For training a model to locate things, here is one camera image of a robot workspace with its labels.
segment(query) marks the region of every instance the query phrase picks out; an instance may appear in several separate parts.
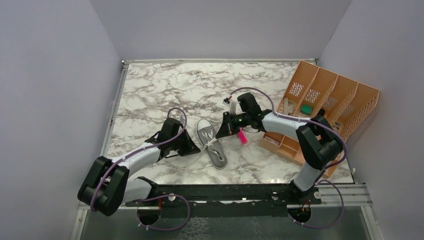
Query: purple cable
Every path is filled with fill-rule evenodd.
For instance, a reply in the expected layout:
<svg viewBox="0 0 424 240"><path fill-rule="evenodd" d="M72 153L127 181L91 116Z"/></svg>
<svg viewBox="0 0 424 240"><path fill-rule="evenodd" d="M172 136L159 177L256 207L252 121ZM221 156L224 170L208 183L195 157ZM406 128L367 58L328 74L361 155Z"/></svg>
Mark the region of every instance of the purple cable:
<svg viewBox="0 0 424 240"><path fill-rule="evenodd" d="M183 223L181 223L179 226L176 226L176 227L173 227L173 228L160 228L160 227L154 227L154 226L150 226L150 225L144 225L144 224L140 221L140 216L139 216L139 214L137 213L137 220L138 220L138 223L140 224L140 226L143 226L143 227L145 227L145 228L147 228L147 229L153 229L153 230L158 230L158 231L166 231L166 232L169 232L169 231L175 231L175 230L178 230L178 229L180 229L180 228L184 227L184 226L185 226L185 225L189 222L189 219L190 219L190 204L189 204L189 202L187 201L187 199L185 199L183 196L175 195L175 194L167 194L167 195L162 195L162 196L152 197L152 198L148 198L148 199L140 199L140 200L138 200L138 201L140 201L140 202L149 202L149 201L153 201L153 200L157 200L157 199L161 199L161 198L166 198L166 197L177 197L177 198L182 199L182 200L185 202L185 204L187 205L187 217L185 218L184 222L183 222Z"/></svg>
<svg viewBox="0 0 424 240"><path fill-rule="evenodd" d="M323 129L325 129L325 130L328 130L328 131L330 131L332 134L336 135L336 137L338 137L338 138L340 139L340 141L342 142L342 144L343 144L344 154L343 154L343 157L341 157L341 159L340 159L340 160L338 160L338 161L336 161L336 162L334 162L334 163L332 163L332 164L330 164L330 165L326 166L326 167L324 168L325 170L327 170L327 169L329 169L329 168L331 168L331 167L333 167L333 166L335 166L335 165L337 165L337 164L340 164L340 163L341 163L341 162L343 162L343 161L346 159L346 157L348 156L348 146L346 145L346 143L345 143L345 141L343 140L343 138L342 138L342 137L341 137L341 136L340 136L340 135L339 135L336 131L334 131L333 129L331 129L331 127L327 127L327 126L325 126L325 125L323 125L323 124L321 124L321 123L319 123L319 122L312 121L312 120L299 119L299 118L297 118L297 117L295 117L295 116L287 116L287 115L281 115L281 114L278 114L278 113L276 112L276 110L275 110L273 100L270 98L270 96L268 96L265 92L263 92L263 91L261 91L261 90L259 90L259 89L257 89L257 88L254 88L254 87L250 87L250 86L240 87L240 88L237 88L236 90L232 91L229 95L231 96L231 95L233 95L235 92L238 92L238 91L243 90L243 89L250 89L250 90L254 90L254 91L257 91L257 92L259 92L259 93L263 94L263 95L264 95L264 96L265 96L265 97L269 100L269 102L271 103L272 113L273 113L275 116L277 116L278 118L287 119L287 120L292 120L292 121L300 121L300 122L302 122L302 123L314 124L314 125L319 126L319 127L323 128ZM319 177L318 177L315 181L318 181L318 180L321 178L321 176L324 174L324 172L325 172L325 171L322 171L321 175L320 175L320 176L319 176Z"/></svg>
<svg viewBox="0 0 424 240"><path fill-rule="evenodd" d="M329 225L326 225L326 226L313 226L313 225L308 225L308 224L302 224L301 222L298 222L298 221L296 221L290 214L289 214L289 216L290 216L290 218L291 219L293 219L293 221L296 223L296 224L298 224L298 225L301 225L302 227L306 227L306 228L309 228L309 229L327 229L327 228L331 228L332 226L334 226L334 225L336 225L336 224L338 224L339 222L340 222L340 220L342 220L342 217L343 217L343 214L345 213L345 202L343 201L343 196L342 196L342 193L340 192L340 190L336 187L336 185L334 184L334 183L332 183L332 182L330 182L329 180L325 180L325 179L323 179L323 180L321 180L321 181L319 181L318 183L317 183L317 185L320 185L322 182L327 182L327 183L329 183L329 184L331 184L333 187L334 187L334 189L338 192L338 195L340 196L340 201L341 201L341 213L340 213L340 215L338 216L338 218L333 222L333 223L331 223L331 224L329 224Z"/></svg>
<svg viewBox="0 0 424 240"><path fill-rule="evenodd" d="M140 149L137 149L137 150L135 150L135 151L133 151L133 152L131 152L131 153L129 153L128 155L126 155L125 156L125 158L129 158L129 157L131 157L131 156L134 156L135 154L138 154L139 152L141 152L141 151L144 151L144 150L147 150L147 149L152 149L152 148L156 148L156 147L159 147L160 145L163 145L163 144L167 144L167 143L169 143L169 142L171 142L171 141L173 141L174 139L176 139L176 138L178 138L183 132L184 132L184 130L186 129L186 127L187 127L187 115L186 115L186 113L181 109L181 108L178 108L178 107L173 107L173 108L171 108L169 111L168 111L168 114L167 114L167 117L169 118L170 117L170 113L171 113L171 111L172 110L178 110L178 111L180 111L183 115L184 115L184 126L182 127L182 131L180 131L177 135L175 135L174 137L172 137L172 138L170 138L170 139L168 139L168 140L166 140L166 141L163 141L163 142L159 142L159 143L156 143L156 144L153 144L153 145L150 145L150 146L147 146L147 147L145 147L145 148L140 148ZM100 188L102 187L102 184L105 182L105 180L106 180L106 178L109 176L109 174L111 173L111 171L112 171L112 169L114 169L114 167L116 167L119 163L121 163L123 161L123 159L121 158L121 159L119 159L118 161L116 161L116 162L114 162L108 169L107 169L107 171L104 173L104 175L101 177L101 179L100 179L100 182L98 183L98 185L97 185L97 187L95 188L95 191L94 191L94 194L93 194L93 197L91 198L91 201L90 201L90 209L91 209L91 211L92 212L97 212L97 210L94 208L94 203L95 203L95 201L96 201L96 197L97 197L97 194L99 193L99 191L100 191Z"/></svg>

